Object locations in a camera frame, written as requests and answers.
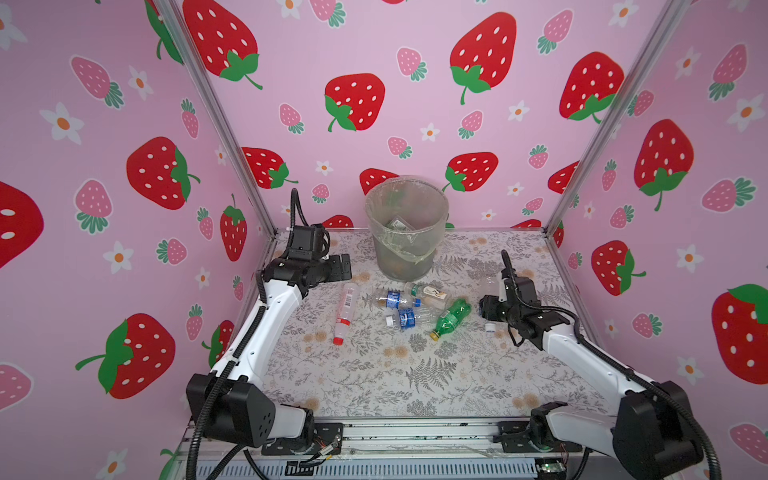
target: bottle with red cap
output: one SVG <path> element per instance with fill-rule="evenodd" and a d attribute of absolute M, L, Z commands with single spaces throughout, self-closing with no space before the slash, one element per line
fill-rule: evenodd
<path fill-rule="evenodd" d="M 333 345 L 343 345 L 344 337 L 349 332 L 349 324 L 355 316 L 357 297 L 360 287 L 356 283 L 345 283 L 342 290 L 339 309 L 336 311 L 336 331 L 333 337 Z"/>

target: red strawberry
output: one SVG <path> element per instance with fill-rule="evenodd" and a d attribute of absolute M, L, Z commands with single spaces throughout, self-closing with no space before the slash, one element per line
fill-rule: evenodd
<path fill-rule="evenodd" d="M 411 81 L 421 81 L 427 75 L 427 64 L 422 61 L 422 54 L 412 48 L 400 48 L 397 51 L 397 66 L 400 73 L 410 77 Z"/>
<path fill-rule="evenodd" d="M 560 97 L 560 115 L 570 120 L 584 120 L 595 116 L 611 105 L 624 81 L 624 71 L 611 57 L 593 51 L 578 61 L 571 70 Z"/>
<path fill-rule="evenodd" d="M 633 276 L 645 276 L 634 272 L 634 257 L 624 242 L 613 240 L 600 245 L 592 252 L 592 270 L 608 293 L 619 296 L 629 290 Z"/>
<path fill-rule="evenodd" d="M 99 383 L 113 398 L 127 399 L 163 375 L 175 354 L 176 343 L 170 333 L 146 313 L 136 313 L 112 330 L 105 354 L 85 359 L 74 369 L 104 359 L 98 370 Z"/>
<path fill-rule="evenodd" d="M 498 157 L 491 152 L 453 157 L 445 171 L 445 179 L 449 183 L 442 188 L 442 191 L 449 186 L 458 192 L 477 190 L 485 184 L 497 166 Z"/>
<path fill-rule="evenodd" d="M 616 162 L 611 158 L 607 164 L 605 164 L 605 172 L 603 172 L 603 190 L 609 191 L 613 187 L 616 181 Z"/>
<path fill-rule="evenodd" d="M 510 228 L 541 228 L 541 220 L 534 220 L 531 218 L 530 220 L 513 225 Z"/>
<path fill-rule="evenodd" d="M 232 204 L 221 214 L 219 230 L 221 230 L 221 241 L 224 242 L 227 256 L 233 262 L 243 254 L 245 239 L 248 236 L 247 228 L 243 211 L 235 207 L 235 196 L 232 194 Z"/>
<path fill-rule="evenodd" d="M 200 122 L 197 121 L 195 113 L 189 98 L 183 99 L 181 102 L 181 121 L 192 138 L 197 138 L 197 132 L 200 130 Z"/>
<path fill-rule="evenodd" d="M 168 52 L 170 57 L 184 65 L 184 60 L 181 59 L 181 55 L 179 55 L 179 51 L 176 48 L 173 39 L 170 37 L 168 29 L 163 23 L 163 18 L 161 17 L 160 12 L 157 10 L 157 6 L 155 6 L 154 0 L 144 0 L 144 6 L 147 8 L 147 17 L 149 18 L 150 25 L 152 25 L 152 29 L 157 34 L 157 36 L 160 37 L 160 40 L 157 42 L 157 58 L 161 59 L 160 46 L 165 45 L 165 51 Z"/>
<path fill-rule="evenodd" d="M 568 257 L 568 266 L 573 270 L 576 270 L 581 266 L 581 252 L 573 252 Z"/>
<path fill-rule="evenodd" d="M 549 187 L 549 190 L 552 190 L 556 194 L 562 195 L 563 192 L 565 192 L 565 188 L 568 186 L 568 183 L 571 181 L 571 178 L 574 176 L 576 167 L 578 167 L 578 162 L 574 162 L 552 174 L 552 176 L 549 177 L 549 181 L 547 182 L 547 187 Z"/>
<path fill-rule="evenodd" d="M 283 125 L 288 127 L 288 131 L 292 134 L 301 135 L 304 131 L 304 124 L 301 123 L 301 115 L 299 112 L 288 104 L 280 105 L 280 121 Z"/>
<path fill-rule="evenodd" d="M 109 81 L 109 74 L 104 67 L 96 61 L 79 55 L 72 55 L 69 62 L 72 71 L 93 98 L 103 100 L 108 107 L 120 110 L 125 103 L 123 92 L 120 91 L 120 85 L 117 82 Z"/>
<path fill-rule="evenodd" d="M 721 98 L 725 98 L 736 88 L 734 82 L 741 78 L 745 70 L 746 45 L 734 45 L 712 74 L 714 83 L 710 85 L 710 99 L 718 101 Z"/>
<path fill-rule="evenodd" d="M 392 155 L 400 158 L 408 158 L 413 154 L 413 149 L 408 145 L 408 142 L 402 138 L 390 137 L 386 143 L 389 147 L 389 153 Z"/>
<path fill-rule="evenodd" d="M 741 177 L 735 182 L 729 178 L 714 184 L 701 199 L 701 205 L 707 210 L 724 214 L 733 207 L 743 207 L 754 198 L 757 187 L 752 180 Z"/>
<path fill-rule="evenodd" d="M 384 83 L 372 73 L 343 75 L 326 85 L 326 110 L 341 128 L 352 131 L 368 130 L 381 111 Z"/>
<path fill-rule="evenodd" d="M 334 215 L 323 222 L 325 228 L 354 228 L 352 221 L 346 215 Z"/>
<path fill-rule="evenodd" d="M 531 157 L 528 159 L 528 163 L 536 170 L 543 168 L 549 160 L 549 153 L 544 145 L 536 145 L 531 149 L 529 153 Z"/>
<path fill-rule="evenodd" d="M 203 234 L 205 240 L 212 240 L 214 238 L 214 219 L 208 215 L 208 210 L 200 207 L 197 211 L 197 221 L 200 222 L 200 233 Z"/>
<path fill-rule="evenodd" d="M 544 35 L 538 39 L 538 52 L 548 55 L 558 47 L 558 42 L 565 40 L 574 21 L 573 10 L 563 10 L 544 26 Z"/>
<path fill-rule="evenodd" d="M 194 341 L 200 330 L 203 328 L 203 309 L 196 303 L 190 308 L 189 318 L 187 319 L 187 336 L 190 341 Z"/>
<path fill-rule="evenodd" d="M 0 362 L 0 412 L 27 398 L 34 385 L 27 372 L 13 363 Z"/>
<path fill-rule="evenodd" d="M 328 26 L 331 28 L 338 28 L 344 25 L 344 7 L 341 2 L 336 0 L 310 0 L 312 10 L 315 12 L 315 16 L 321 22 L 328 22 Z"/>
<path fill-rule="evenodd" d="M 640 117 L 654 103 L 654 94 L 648 90 L 643 90 L 635 95 L 627 108 L 627 115 L 630 117 Z"/>
<path fill-rule="evenodd" d="M 659 321 L 659 317 L 655 316 L 653 313 L 649 313 L 648 315 L 641 313 L 632 320 L 632 328 L 634 331 L 640 333 L 647 339 L 650 339 L 654 335 L 661 335 L 662 325 L 663 324 Z"/>
<path fill-rule="evenodd" d="M 560 222 L 558 227 L 554 229 L 554 233 L 552 234 L 552 239 L 554 240 L 554 244 L 557 245 L 558 248 L 560 248 L 560 245 L 563 244 L 563 240 L 565 239 L 565 228 L 563 227 L 562 222 Z"/>
<path fill-rule="evenodd" d="M 74 196 L 74 205 L 80 210 L 75 218 L 81 230 L 95 235 L 109 227 L 107 217 L 112 215 L 112 200 L 100 181 L 86 180 Z"/>
<path fill-rule="evenodd" d="M 157 244 L 157 259 L 163 263 L 178 265 L 187 258 L 187 248 L 179 240 L 171 238 Z"/>
<path fill-rule="evenodd" d="M 35 201 L 0 182 L 0 268 L 27 250 L 43 233 L 43 226 Z"/>
<path fill-rule="evenodd" d="M 464 140 L 469 140 L 475 136 L 475 132 L 480 130 L 482 125 L 482 112 L 475 110 L 471 114 L 464 117 L 462 120 L 462 126 L 458 130 L 459 137 Z"/>
<path fill-rule="evenodd" d="M 328 200 L 328 197 L 330 197 L 330 194 L 331 193 L 328 190 L 328 185 L 317 184 L 312 189 L 312 200 L 318 204 L 324 204 L 326 200 Z"/>
<path fill-rule="evenodd" d="M 283 183 L 298 184 L 294 180 L 288 180 L 288 165 L 282 157 L 266 148 L 243 147 L 245 159 L 248 161 L 250 171 L 256 178 L 256 185 L 262 188 L 278 188 Z"/>
<path fill-rule="evenodd" d="M 528 203 L 525 204 L 525 208 L 523 209 L 522 213 L 526 217 L 529 215 L 533 215 L 533 213 L 541 208 L 541 205 L 544 203 L 544 199 L 539 197 L 535 198 Z"/>
<path fill-rule="evenodd" d="M 214 0 L 184 0 L 184 21 L 205 68 L 217 77 L 251 80 L 259 67 L 259 47 L 248 27 Z"/>
<path fill-rule="evenodd" d="M 712 327 L 725 366 L 750 383 L 768 383 L 768 290 L 748 283 L 712 305 Z"/>
<path fill-rule="evenodd" d="M 235 298 L 242 301 L 245 287 L 243 286 L 243 281 L 240 279 L 240 275 L 235 275 L 234 280 L 232 280 L 232 288 L 235 289 Z"/>
<path fill-rule="evenodd" d="M 694 164 L 694 147 L 672 120 L 656 122 L 643 140 L 634 165 L 634 184 L 649 197 L 659 196 L 661 208 L 665 191 L 674 190 Z"/>
<path fill-rule="evenodd" d="M 451 51 L 453 81 L 472 93 L 490 90 L 509 72 L 518 25 L 515 17 L 497 12 L 480 22 L 458 41 Z"/>
<path fill-rule="evenodd" d="M 141 145 L 125 165 L 128 182 L 138 193 L 168 210 L 182 208 L 192 191 L 187 159 L 174 142 L 156 137 Z"/>
<path fill-rule="evenodd" d="M 624 208 L 619 207 L 615 210 L 614 214 L 611 215 L 609 223 L 613 228 L 621 229 L 626 227 L 627 223 L 632 223 L 633 218 L 634 208 L 631 205 L 624 205 Z"/>
<path fill-rule="evenodd" d="M 381 184 L 384 180 L 395 177 L 399 177 L 399 175 L 379 170 L 378 168 L 366 168 L 360 172 L 360 187 L 362 188 L 362 194 L 367 195 L 376 185 Z"/>
<path fill-rule="evenodd" d="M 730 439 L 744 453 L 763 465 L 768 465 L 768 432 L 763 432 L 757 425 L 742 423 L 730 431 Z"/>
<path fill-rule="evenodd" d="M 216 365 L 216 362 L 221 358 L 222 353 L 229 347 L 234 328 L 235 325 L 231 321 L 224 320 L 211 336 L 210 346 L 206 345 L 205 340 L 203 340 L 203 348 L 210 350 L 210 353 L 208 354 L 208 365 L 211 368 Z"/>

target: pink wall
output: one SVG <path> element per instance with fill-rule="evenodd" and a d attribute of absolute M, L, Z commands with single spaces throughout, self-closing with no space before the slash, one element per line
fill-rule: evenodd
<path fill-rule="evenodd" d="M 231 164 L 217 161 L 219 137 L 185 67 L 164 47 L 157 58 L 144 2 L 41 6 L 0 5 L 0 469 L 6 478 L 158 478 L 170 458 L 161 451 L 175 450 L 190 418 L 187 380 L 207 369 L 201 342 L 237 321 L 233 278 L 248 289 L 266 235 Z M 77 59 L 81 83 L 74 55 L 103 70 Z M 119 109 L 105 101 L 105 75 Z M 196 120 L 182 115 L 185 98 Z M 169 140 L 135 153 L 156 137 Z M 200 178 L 186 202 L 173 197 L 185 176 L 172 173 L 175 184 L 167 173 L 180 167 L 176 148 Z M 220 235 L 231 194 L 247 224 L 237 261 Z M 159 261 L 163 239 L 186 256 L 171 241 L 168 263 Z M 202 324 L 189 322 L 190 335 L 194 305 Z"/>
<path fill-rule="evenodd" d="M 560 248 L 608 352 L 686 389 L 724 478 L 768 476 L 767 19 L 764 2 L 690 7 L 642 85 L 650 106 L 640 93 L 621 120 L 564 219 Z M 710 88 L 729 93 L 713 101 Z M 667 159 L 667 178 L 651 181 Z M 615 180 L 604 170 L 611 160 Z M 630 251 L 646 276 L 628 275 Z"/>
<path fill-rule="evenodd" d="M 369 179 L 369 169 L 377 170 L 377 178 L 416 174 L 448 186 L 449 222 L 457 227 L 546 223 L 560 200 L 550 186 L 558 189 L 555 183 L 569 178 L 568 166 L 579 160 L 597 127 L 592 117 L 567 117 L 578 111 L 582 95 L 602 99 L 618 89 L 619 71 L 629 70 L 665 3 L 627 0 L 617 7 L 544 0 L 510 8 L 509 2 L 493 0 L 293 0 L 288 8 L 271 0 L 222 1 L 223 7 L 211 0 L 178 1 L 238 141 L 254 149 L 248 150 L 254 163 L 266 161 L 253 167 L 276 223 L 288 224 L 284 206 L 289 188 L 297 186 L 308 218 L 344 215 L 348 221 L 342 223 L 356 227 L 367 223 L 360 178 Z M 208 12 L 212 5 L 216 17 Z M 542 51 L 555 45 L 547 55 L 540 53 L 541 38 Z M 239 55 L 236 65 L 227 58 L 231 49 Z M 587 57 L 592 52 L 604 55 Z M 483 73 L 472 80 L 463 68 L 475 64 Z M 456 79 L 452 65 L 458 67 Z M 338 79 L 355 74 L 361 76 Z M 356 83 L 361 88 L 352 87 Z M 572 91 L 574 84 L 578 89 Z M 368 85 L 372 90 L 363 91 Z M 481 93 L 467 91 L 461 104 L 463 85 Z M 335 102 L 349 108 L 340 110 Z M 334 121 L 330 112 L 341 120 Z M 602 110 L 596 117 L 604 115 Z M 351 124 L 356 131 L 347 129 Z M 537 145 L 547 150 L 531 160 Z M 457 191 L 446 180 L 447 167 L 461 173 L 475 157 L 488 163 L 477 174 L 471 167 L 463 182 L 456 180 L 456 187 L 466 190 Z M 286 167 L 277 170 L 283 162 Z M 491 169 L 483 174 L 487 166 Z M 312 191 L 320 184 L 329 196 L 314 203 Z M 526 207 L 532 207 L 530 216 L 523 214 Z"/>

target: bottle with white label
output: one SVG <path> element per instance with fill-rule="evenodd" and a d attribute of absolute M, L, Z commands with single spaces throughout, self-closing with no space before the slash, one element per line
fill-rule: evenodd
<path fill-rule="evenodd" d="M 422 299 L 425 306 L 445 310 L 451 305 L 451 296 L 427 283 L 406 283 L 406 292 Z"/>
<path fill-rule="evenodd" d="M 401 330 L 410 329 L 417 325 L 434 322 L 439 313 L 439 310 L 428 306 L 400 309 L 396 316 L 386 317 L 386 325 L 390 328 L 400 327 Z"/>
<path fill-rule="evenodd" d="M 410 293 L 401 292 L 399 290 L 390 290 L 386 288 L 379 288 L 373 293 L 376 297 L 376 302 L 379 306 L 386 308 L 413 308 L 422 305 L 422 301 L 418 298 L 414 298 Z"/>
<path fill-rule="evenodd" d="M 341 292 L 339 308 L 336 311 L 336 331 L 334 332 L 333 345 L 343 345 L 344 337 L 349 332 L 349 324 L 355 316 L 357 297 L 360 287 L 356 283 L 346 283 Z"/>

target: plastic bag liner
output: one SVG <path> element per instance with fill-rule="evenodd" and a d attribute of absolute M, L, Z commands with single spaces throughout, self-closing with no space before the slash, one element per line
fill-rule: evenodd
<path fill-rule="evenodd" d="M 415 177 L 391 178 L 371 189 L 366 215 L 382 273 L 408 282 L 429 272 L 448 208 L 440 189 Z"/>

